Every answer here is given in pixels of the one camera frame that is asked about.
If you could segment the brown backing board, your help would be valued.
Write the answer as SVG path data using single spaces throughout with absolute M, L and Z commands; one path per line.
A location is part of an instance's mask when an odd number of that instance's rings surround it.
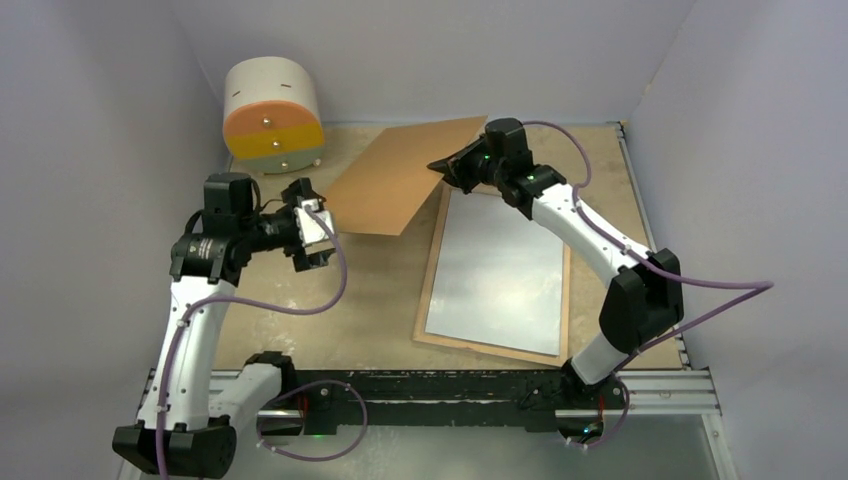
M 465 117 L 383 130 L 323 194 L 336 229 L 401 234 L 441 182 L 428 165 L 467 146 L 486 120 Z

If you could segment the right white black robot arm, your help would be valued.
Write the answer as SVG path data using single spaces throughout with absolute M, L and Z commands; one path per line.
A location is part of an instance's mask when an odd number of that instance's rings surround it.
M 578 186 L 549 165 L 538 164 L 526 123 L 488 122 L 478 139 L 428 164 L 465 194 L 495 188 L 503 201 L 576 251 L 606 288 L 599 333 L 561 368 L 561 392 L 576 407 L 596 399 L 601 384 L 684 315 L 680 261 L 620 232 L 579 197 Z

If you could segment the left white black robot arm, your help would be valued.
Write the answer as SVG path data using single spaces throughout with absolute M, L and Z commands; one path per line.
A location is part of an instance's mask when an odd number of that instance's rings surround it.
M 203 206 L 171 249 L 171 305 L 162 351 L 135 421 L 115 430 L 116 454 L 149 475 L 220 479 L 233 463 L 239 434 L 267 403 L 297 399 L 291 358 L 262 352 L 247 359 L 219 393 L 212 370 L 223 321 L 243 269 L 256 253 L 279 250 L 296 271 L 328 264 L 323 243 L 335 228 L 308 178 L 266 212 L 258 183 L 245 173 L 217 173 L 203 186 Z

